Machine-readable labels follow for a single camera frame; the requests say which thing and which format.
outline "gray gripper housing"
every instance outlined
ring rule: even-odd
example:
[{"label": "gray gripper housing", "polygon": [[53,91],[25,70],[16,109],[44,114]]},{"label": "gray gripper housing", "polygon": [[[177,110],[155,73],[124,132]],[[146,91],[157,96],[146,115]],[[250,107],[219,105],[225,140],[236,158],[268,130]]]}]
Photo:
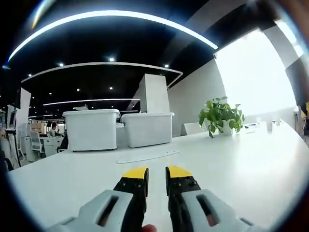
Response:
[{"label": "gray gripper housing", "polygon": [[[194,232],[266,232],[244,218],[236,218],[235,211],[209,190],[196,190],[182,193],[187,205]],[[210,209],[217,221],[210,226],[200,201]]]},{"label": "gray gripper housing", "polygon": [[[120,232],[126,209],[133,194],[115,190],[105,190],[79,210],[78,217],[71,217],[50,228],[47,232]],[[103,212],[111,202],[116,200],[106,224],[98,225]]]}]

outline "window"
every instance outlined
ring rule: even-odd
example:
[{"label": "window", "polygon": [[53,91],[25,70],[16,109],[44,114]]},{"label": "window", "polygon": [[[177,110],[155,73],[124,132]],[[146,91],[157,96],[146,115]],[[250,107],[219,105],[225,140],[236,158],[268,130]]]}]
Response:
[{"label": "window", "polygon": [[284,65],[266,35],[255,30],[216,53],[228,103],[247,116],[295,107]]}]

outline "white plastic bin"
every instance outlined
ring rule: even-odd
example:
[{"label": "white plastic bin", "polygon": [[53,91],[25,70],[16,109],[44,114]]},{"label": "white plastic bin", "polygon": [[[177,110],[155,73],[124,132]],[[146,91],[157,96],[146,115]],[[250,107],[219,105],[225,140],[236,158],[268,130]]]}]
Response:
[{"label": "white plastic bin", "polygon": [[112,150],[117,148],[118,110],[81,110],[64,112],[69,147],[72,151]]},{"label": "white plastic bin", "polygon": [[172,140],[172,116],[174,113],[126,114],[125,124],[128,146],[141,147],[170,143]]}]

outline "white table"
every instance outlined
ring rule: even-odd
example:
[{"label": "white table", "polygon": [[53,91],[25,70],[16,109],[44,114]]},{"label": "white table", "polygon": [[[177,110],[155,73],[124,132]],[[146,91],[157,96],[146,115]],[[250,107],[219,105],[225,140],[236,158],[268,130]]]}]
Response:
[{"label": "white table", "polygon": [[[147,161],[116,164],[141,154],[180,153]],[[144,224],[160,232],[172,231],[166,196],[165,167],[192,172],[209,189],[245,217],[270,228],[298,199],[308,180],[309,149],[287,124],[263,127],[232,137],[207,138],[199,133],[173,139],[167,145],[101,152],[65,151],[10,172],[21,202],[43,227],[70,216],[103,192],[113,189],[132,168],[149,167],[149,195]]]}]

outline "computer monitor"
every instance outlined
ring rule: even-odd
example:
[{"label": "computer monitor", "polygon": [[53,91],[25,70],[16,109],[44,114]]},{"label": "computer monitor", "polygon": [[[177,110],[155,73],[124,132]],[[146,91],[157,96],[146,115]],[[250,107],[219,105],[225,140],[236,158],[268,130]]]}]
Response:
[{"label": "computer monitor", "polygon": [[14,110],[14,111],[11,112],[10,123],[9,123],[8,129],[14,129],[15,128],[16,112],[17,112],[17,110]]}]

